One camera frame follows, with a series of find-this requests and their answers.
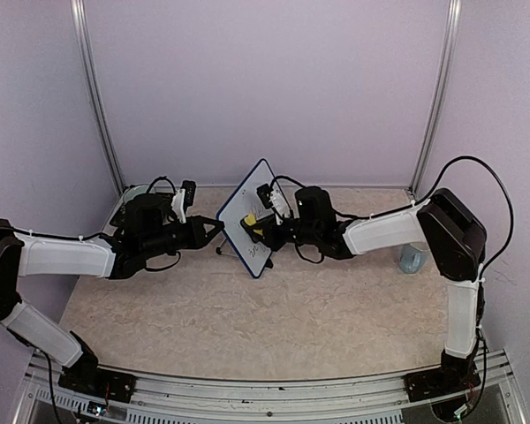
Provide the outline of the yellow whiteboard eraser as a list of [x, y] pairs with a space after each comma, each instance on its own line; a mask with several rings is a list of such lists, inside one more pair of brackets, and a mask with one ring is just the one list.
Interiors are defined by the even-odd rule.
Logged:
[[249, 214], [243, 218], [243, 223], [247, 226], [253, 226], [257, 222], [254, 214]]

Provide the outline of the light green bowl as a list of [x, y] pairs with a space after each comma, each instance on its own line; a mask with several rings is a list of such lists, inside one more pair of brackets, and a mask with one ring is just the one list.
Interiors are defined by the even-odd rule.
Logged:
[[122, 195], [122, 202], [126, 204], [128, 201], [133, 200], [137, 196], [144, 194], [148, 191], [149, 185], [133, 185], [128, 187]]

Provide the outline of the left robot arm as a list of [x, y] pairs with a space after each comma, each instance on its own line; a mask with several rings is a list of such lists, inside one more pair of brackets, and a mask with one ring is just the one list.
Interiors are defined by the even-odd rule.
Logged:
[[21, 230], [0, 219], [0, 325], [59, 364], [61, 386], [93, 396], [110, 394], [117, 374], [104, 370], [92, 349], [75, 333], [61, 329], [24, 301], [18, 280], [32, 275], [94, 276], [125, 280], [161, 255], [179, 257], [206, 247], [224, 224], [188, 216], [194, 190], [176, 193], [144, 189], [124, 195], [110, 222], [111, 234], [61, 236]]

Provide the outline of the right aluminium frame post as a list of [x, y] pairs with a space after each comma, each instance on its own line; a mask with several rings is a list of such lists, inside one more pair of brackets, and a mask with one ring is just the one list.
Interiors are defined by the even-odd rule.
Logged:
[[432, 101], [430, 103], [428, 120], [424, 131], [420, 154], [414, 168], [411, 183], [409, 185], [410, 192], [414, 196], [417, 196], [420, 191], [422, 180], [428, 167], [428, 161], [431, 155], [431, 150], [434, 145], [435, 135], [439, 126], [443, 103], [446, 97], [449, 77], [451, 73], [451, 66], [455, 56], [461, 10], [461, 0], [449, 1], [443, 37], [443, 46], [438, 66], [434, 93]]

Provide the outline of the whiteboard metal stand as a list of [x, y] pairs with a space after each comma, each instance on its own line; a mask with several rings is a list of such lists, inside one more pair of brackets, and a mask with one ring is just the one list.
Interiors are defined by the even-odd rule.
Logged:
[[[216, 247], [215, 253], [217, 255], [220, 255], [220, 256], [238, 259], [238, 256], [235, 253], [229, 253], [229, 252], [226, 252], [224, 250], [226, 248], [226, 246], [229, 245], [229, 244], [230, 244], [230, 242], [228, 241], [228, 239], [227, 238], [223, 238], [223, 241]], [[271, 259], [267, 259], [266, 260], [265, 268], [266, 269], [273, 269], [274, 268], [274, 264], [273, 264], [273, 261]]]

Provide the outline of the left aluminium frame post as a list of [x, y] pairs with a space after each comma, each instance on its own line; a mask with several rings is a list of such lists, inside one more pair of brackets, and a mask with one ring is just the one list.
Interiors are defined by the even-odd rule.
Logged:
[[94, 55], [87, 27], [85, 2], [82, 0], [72, 0], [70, 4], [73, 25], [77, 36], [77, 42], [79, 44], [81, 62], [83, 64], [86, 78], [87, 91], [99, 133], [102, 151], [108, 164], [112, 183], [117, 193], [122, 194], [125, 189], [125, 179], [117, 159], [116, 150], [110, 136], [110, 129], [102, 104], [101, 90], [96, 77]]

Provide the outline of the black patterned square plate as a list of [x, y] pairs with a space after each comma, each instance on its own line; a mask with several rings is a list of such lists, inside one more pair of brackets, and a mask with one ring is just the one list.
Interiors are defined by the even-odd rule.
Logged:
[[109, 225], [117, 228], [120, 225], [122, 225], [124, 222], [125, 222], [125, 204], [122, 204], [116, 209], [113, 216], [109, 220]]

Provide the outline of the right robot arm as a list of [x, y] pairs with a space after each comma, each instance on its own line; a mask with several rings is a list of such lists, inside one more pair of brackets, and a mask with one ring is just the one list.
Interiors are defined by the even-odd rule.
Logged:
[[296, 216], [269, 185], [257, 193], [271, 215], [248, 215], [240, 224], [254, 243], [273, 252], [288, 243], [311, 245], [321, 256], [341, 261], [387, 247], [428, 247], [447, 281], [447, 335], [439, 367], [405, 376], [407, 395], [415, 402], [480, 384], [474, 358], [484, 310], [480, 275], [487, 233], [454, 193], [442, 188], [424, 201], [366, 219], [338, 214], [328, 192], [318, 186], [295, 193]]

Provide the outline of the blue framed whiteboard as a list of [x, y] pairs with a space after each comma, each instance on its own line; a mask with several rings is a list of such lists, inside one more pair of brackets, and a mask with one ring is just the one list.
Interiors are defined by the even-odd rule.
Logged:
[[254, 279], [263, 273], [272, 251], [261, 242], [254, 242], [246, 227], [271, 214], [263, 206], [257, 189], [270, 183], [273, 177], [268, 161], [260, 159], [216, 213], [216, 219], [224, 223], [226, 240]]

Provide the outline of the aluminium frame post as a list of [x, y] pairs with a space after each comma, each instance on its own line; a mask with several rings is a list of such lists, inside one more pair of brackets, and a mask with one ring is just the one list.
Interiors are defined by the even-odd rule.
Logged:
[[439, 126], [443, 103], [446, 97], [449, 77], [451, 73], [451, 66], [455, 56], [461, 10], [461, 0], [449, 1], [443, 37], [443, 46], [438, 66], [434, 93], [432, 101], [430, 103], [428, 120], [424, 131], [420, 154], [414, 168], [411, 183], [409, 185], [410, 192], [414, 196], [417, 196], [420, 191], [422, 180], [428, 167], [428, 161], [431, 155], [431, 150], [434, 145], [435, 135]]
[[87, 27], [85, 2], [82, 0], [72, 0], [70, 4], [73, 25], [77, 36], [77, 42], [79, 44], [81, 62], [83, 64], [86, 78], [87, 91], [99, 133], [102, 151], [108, 164], [112, 183], [117, 193], [122, 194], [125, 189], [125, 179], [117, 159], [116, 150], [110, 136], [110, 129], [102, 104], [101, 90], [96, 77], [94, 55]]

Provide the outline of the front aluminium rail base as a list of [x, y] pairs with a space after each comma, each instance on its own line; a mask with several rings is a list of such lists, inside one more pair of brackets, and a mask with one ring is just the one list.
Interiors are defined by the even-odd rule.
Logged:
[[508, 357], [479, 352], [477, 386], [420, 395], [410, 371], [308, 381], [252, 382], [132, 371], [126, 401], [57, 386], [60, 369], [36, 353], [12, 423], [528, 423]]

